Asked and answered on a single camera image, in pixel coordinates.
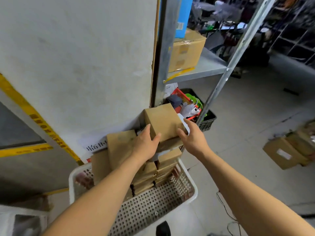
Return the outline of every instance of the packing tape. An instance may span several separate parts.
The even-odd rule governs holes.
[[[180,72],[178,72],[178,73],[175,73],[175,74],[173,74],[171,77],[167,78],[167,80],[163,80],[163,83],[166,83],[167,81],[170,81],[171,79],[176,78],[177,76],[180,76],[180,75],[182,75],[182,74],[184,74],[184,73],[187,73],[187,72],[189,72],[189,71],[192,71],[192,70],[194,70],[194,69],[195,69],[195,67],[191,67],[191,68],[189,68],[189,69],[184,69],[184,70],[182,70],[182,71],[180,71]]]
[[[29,115],[30,118],[33,119],[33,121],[37,123],[37,125],[39,125],[45,131],[46,134],[48,134],[55,142],[57,142],[57,144],[61,148],[63,148],[70,156],[72,156],[73,159],[75,159],[79,165],[83,165],[83,162],[80,160],[80,158],[70,149],[70,147],[68,147],[68,145],[61,139],[61,137],[48,125],[48,123],[46,123],[46,121],[26,101],[26,99],[21,94],[19,94],[18,91],[14,89],[14,87],[7,81],[7,79],[2,74],[0,74],[0,88],[3,90],[3,92],[5,92],[5,94],[8,97],[10,97],[16,104],[18,104],[18,106],[20,106],[20,108],[27,115]]]
[[[51,149],[53,149],[53,147],[50,146],[48,143],[2,149],[0,150],[0,157],[16,156],[33,152],[47,151]]]

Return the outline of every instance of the tiled floor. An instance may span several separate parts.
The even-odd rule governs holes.
[[[216,81],[217,77],[209,77],[179,86],[192,88],[205,101]],[[241,79],[230,78],[211,107],[217,119],[205,136],[209,146],[228,164],[285,204],[291,205],[313,201],[315,164],[281,170],[262,147],[274,134],[295,129],[315,117],[315,97],[312,93],[315,79],[303,81],[307,84],[299,97],[282,91],[287,81],[285,76],[272,68],[252,68]],[[218,201],[218,189],[207,170],[187,151],[181,159],[190,169],[199,195],[180,212],[167,215],[172,235],[229,235],[226,227],[232,220]],[[58,202],[68,202],[68,195],[62,193],[61,196],[51,197],[51,200],[56,207],[58,204],[64,205],[52,211],[50,222],[65,208],[67,204]],[[298,213],[314,212],[315,205],[293,206],[293,210]],[[229,229],[234,235],[239,235],[236,224],[230,224]],[[140,235],[155,235],[155,227],[144,230]]]

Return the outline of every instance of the white wall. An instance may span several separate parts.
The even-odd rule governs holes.
[[[149,107],[157,0],[2,0],[0,72],[78,155]]]

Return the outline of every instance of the right hand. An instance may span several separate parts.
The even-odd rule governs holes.
[[[208,146],[203,132],[199,129],[197,124],[187,120],[186,118],[184,118],[184,122],[187,123],[189,127],[189,135],[187,136],[180,128],[177,129],[177,134],[183,141],[184,147],[187,151],[200,160],[200,157],[204,156],[206,152],[211,151],[211,149]]]

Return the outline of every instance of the red item in crate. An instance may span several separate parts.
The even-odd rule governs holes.
[[[188,98],[178,87],[172,92],[171,95],[173,95],[173,94],[180,97],[183,100],[183,103],[186,102],[187,104],[192,104],[192,100],[190,98]],[[176,113],[180,113],[180,111],[181,111],[181,106],[175,108]],[[196,115],[189,117],[188,120],[195,118],[196,116],[198,116],[200,114],[200,112]]]

